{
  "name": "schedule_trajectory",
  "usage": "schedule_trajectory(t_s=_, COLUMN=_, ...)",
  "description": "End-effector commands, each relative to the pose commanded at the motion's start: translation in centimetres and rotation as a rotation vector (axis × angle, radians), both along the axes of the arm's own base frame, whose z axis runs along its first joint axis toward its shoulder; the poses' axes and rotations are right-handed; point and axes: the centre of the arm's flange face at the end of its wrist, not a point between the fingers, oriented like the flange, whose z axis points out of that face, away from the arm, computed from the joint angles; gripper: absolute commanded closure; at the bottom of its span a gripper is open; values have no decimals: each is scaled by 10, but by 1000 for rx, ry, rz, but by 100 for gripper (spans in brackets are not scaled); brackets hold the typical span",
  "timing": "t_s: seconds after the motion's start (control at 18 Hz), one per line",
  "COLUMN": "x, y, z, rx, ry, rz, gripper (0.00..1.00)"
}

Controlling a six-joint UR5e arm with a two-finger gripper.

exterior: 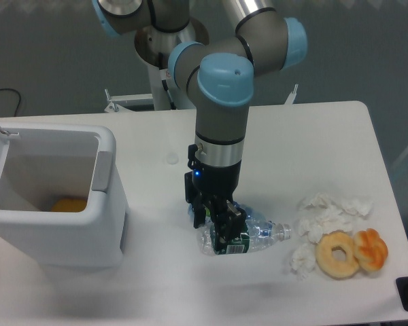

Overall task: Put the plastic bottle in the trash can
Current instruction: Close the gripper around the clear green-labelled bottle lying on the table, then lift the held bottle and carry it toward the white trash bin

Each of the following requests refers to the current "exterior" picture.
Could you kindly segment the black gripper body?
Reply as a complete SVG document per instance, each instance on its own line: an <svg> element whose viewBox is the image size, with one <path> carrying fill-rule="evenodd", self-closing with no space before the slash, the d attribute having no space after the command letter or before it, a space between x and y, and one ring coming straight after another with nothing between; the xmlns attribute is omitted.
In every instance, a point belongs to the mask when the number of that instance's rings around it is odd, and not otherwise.
<svg viewBox="0 0 408 326"><path fill-rule="evenodd" d="M232 166L215 167L198 160L190 163L191 171L185 174L186 201L191 204L200 200L210 212L214 227L226 221L228 215L238 215L231 204L233 193L238 186L241 163Z"/></svg>

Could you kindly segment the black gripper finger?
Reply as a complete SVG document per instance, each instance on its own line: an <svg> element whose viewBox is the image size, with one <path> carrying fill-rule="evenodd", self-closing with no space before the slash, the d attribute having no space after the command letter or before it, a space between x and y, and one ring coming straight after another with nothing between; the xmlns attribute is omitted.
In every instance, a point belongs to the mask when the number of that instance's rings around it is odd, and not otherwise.
<svg viewBox="0 0 408 326"><path fill-rule="evenodd" d="M240 254L248 251L248 227L246 213L229 214L226 221L217 223L214 228L215 254Z"/></svg>
<svg viewBox="0 0 408 326"><path fill-rule="evenodd" d="M205 205L200 200L195 200L192 203L192 210L194 213L194 228L199 228L206 224L206 208Z"/></svg>

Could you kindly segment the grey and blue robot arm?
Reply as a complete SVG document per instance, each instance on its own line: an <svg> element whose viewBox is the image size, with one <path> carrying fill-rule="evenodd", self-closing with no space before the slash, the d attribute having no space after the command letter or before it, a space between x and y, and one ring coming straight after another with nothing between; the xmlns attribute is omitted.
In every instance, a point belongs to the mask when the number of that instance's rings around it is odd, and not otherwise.
<svg viewBox="0 0 408 326"><path fill-rule="evenodd" d="M225 1L232 37L209 42L188 1L94 1L110 35L135 33L135 50L159 70L156 109L195 107L195 139L188 147L185 197L205 253L257 251L289 239L287 225L255 219L233 200L239 182L254 78L300 63L307 54L304 26L284 18L270 1Z"/></svg>

